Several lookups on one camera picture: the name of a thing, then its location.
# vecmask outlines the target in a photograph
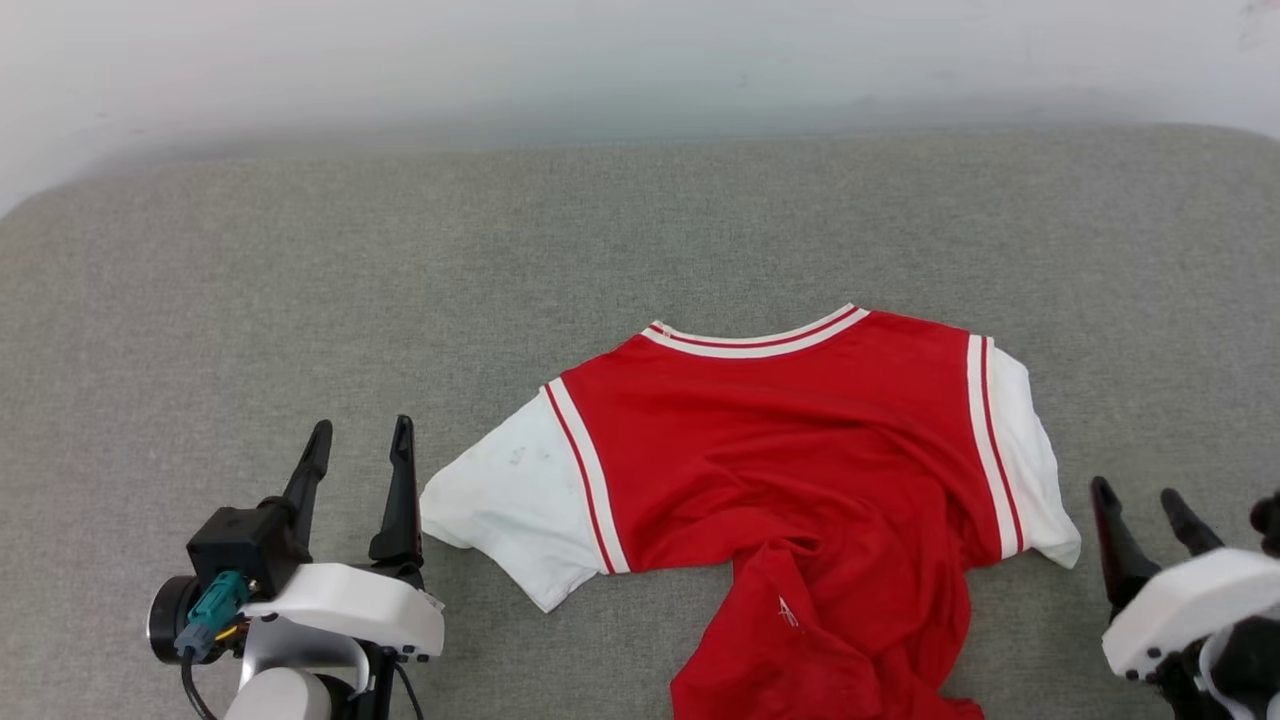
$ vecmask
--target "shirt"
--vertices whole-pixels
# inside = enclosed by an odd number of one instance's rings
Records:
[[[732,561],[681,720],[980,717],[937,693],[964,571],[1080,544],[1025,368],[852,305],[756,338],[654,323],[440,470],[421,515],[548,612],[596,574]]]

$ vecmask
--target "black cable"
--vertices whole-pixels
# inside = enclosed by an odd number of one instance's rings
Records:
[[[191,706],[196,708],[196,715],[200,716],[200,720],[218,720],[218,717],[214,716],[214,712],[209,710],[209,706],[205,705],[204,698],[200,697],[200,691],[196,689],[196,680],[191,676],[191,666],[195,662],[196,651],[188,647],[182,653],[182,689],[187,692],[187,700],[189,700]]]
[[[404,683],[404,692],[408,693],[408,701],[413,703],[413,712],[417,714],[417,720],[425,720],[422,717],[422,706],[417,703],[417,694],[413,693],[413,685],[408,682],[408,673],[404,671],[404,666],[396,662],[396,671],[401,675],[401,682]]]

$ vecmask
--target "short sleeve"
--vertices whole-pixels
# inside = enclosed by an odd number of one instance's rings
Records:
[[[604,571],[579,461],[545,388],[422,491],[422,532],[493,559],[544,612]]]
[[[1071,568],[1080,556],[1080,533],[1062,509],[1057,460],[1032,405],[1027,368],[992,346],[987,379],[996,452],[1009,480],[1023,548],[1034,547]]]

